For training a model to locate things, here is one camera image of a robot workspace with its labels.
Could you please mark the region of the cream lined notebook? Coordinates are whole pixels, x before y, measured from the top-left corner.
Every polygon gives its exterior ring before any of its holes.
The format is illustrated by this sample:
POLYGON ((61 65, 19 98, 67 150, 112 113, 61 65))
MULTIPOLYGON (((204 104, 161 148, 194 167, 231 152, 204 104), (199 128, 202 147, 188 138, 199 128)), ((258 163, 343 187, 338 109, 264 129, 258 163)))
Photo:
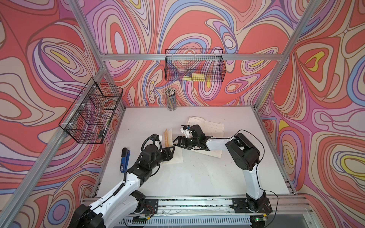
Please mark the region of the cream lined notebook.
MULTIPOLYGON (((224 135, 224 125, 221 123, 206 121, 205 119, 196 116, 189 117, 187 125, 193 126, 196 124, 200 126, 200 128, 202 129, 202 131, 206 136, 213 136, 220 138, 223 137, 224 135)), ((215 150, 215 151, 195 150, 195 152, 219 159, 222 156, 222 150, 215 150)))
POLYGON ((172 159, 170 159, 169 161, 164 161, 163 165, 183 163, 182 149, 180 147, 173 145, 172 129, 166 128, 166 130, 164 131, 163 146, 164 147, 173 147, 173 148, 171 148, 171 151, 174 149, 172 159))

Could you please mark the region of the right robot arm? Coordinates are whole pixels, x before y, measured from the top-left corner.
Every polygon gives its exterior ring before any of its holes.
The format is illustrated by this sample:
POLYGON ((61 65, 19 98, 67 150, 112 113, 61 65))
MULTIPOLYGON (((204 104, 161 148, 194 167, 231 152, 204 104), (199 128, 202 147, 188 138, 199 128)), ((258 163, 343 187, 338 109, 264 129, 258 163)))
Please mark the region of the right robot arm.
POLYGON ((243 131, 243 129, 240 129, 234 136, 219 138, 206 136, 198 124, 183 125, 181 128, 183 136, 176 137, 173 140, 173 145, 186 150, 229 152, 234 163, 243 170, 247 187, 245 201, 247 210, 258 212, 265 200, 268 199, 265 191, 260 186, 257 172, 258 165, 261 162, 261 152, 242 133, 243 131))

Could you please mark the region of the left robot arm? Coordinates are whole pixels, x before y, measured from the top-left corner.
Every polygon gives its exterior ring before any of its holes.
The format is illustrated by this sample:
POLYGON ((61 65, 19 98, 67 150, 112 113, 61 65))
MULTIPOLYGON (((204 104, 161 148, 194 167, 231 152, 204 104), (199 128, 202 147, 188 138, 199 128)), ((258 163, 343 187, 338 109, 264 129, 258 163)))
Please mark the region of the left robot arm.
POLYGON ((132 213, 142 213, 145 195, 138 189, 153 175, 153 169, 173 158, 175 147, 145 146, 123 180, 100 199, 74 212, 69 228, 113 228, 132 213))

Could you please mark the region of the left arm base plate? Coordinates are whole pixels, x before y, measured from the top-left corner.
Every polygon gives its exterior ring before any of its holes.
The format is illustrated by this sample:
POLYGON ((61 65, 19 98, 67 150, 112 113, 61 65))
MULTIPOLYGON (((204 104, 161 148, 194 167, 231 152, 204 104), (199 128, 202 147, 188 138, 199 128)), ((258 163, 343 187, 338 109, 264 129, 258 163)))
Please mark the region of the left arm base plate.
POLYGON ((158 203, 157 198, 141 200, 138 202, 134 214, 155 215, 158 213, 158 203))

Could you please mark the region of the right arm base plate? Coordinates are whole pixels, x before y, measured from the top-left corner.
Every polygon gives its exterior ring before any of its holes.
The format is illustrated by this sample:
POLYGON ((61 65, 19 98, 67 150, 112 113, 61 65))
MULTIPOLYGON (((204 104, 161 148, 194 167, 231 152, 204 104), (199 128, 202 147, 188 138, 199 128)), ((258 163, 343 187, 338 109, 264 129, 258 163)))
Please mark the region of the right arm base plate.
POLYGON ((261 213, 271 214, 273 209, 268 198, 254 200, 251 198, 233 198, 231 209, 235 213, 261 213))

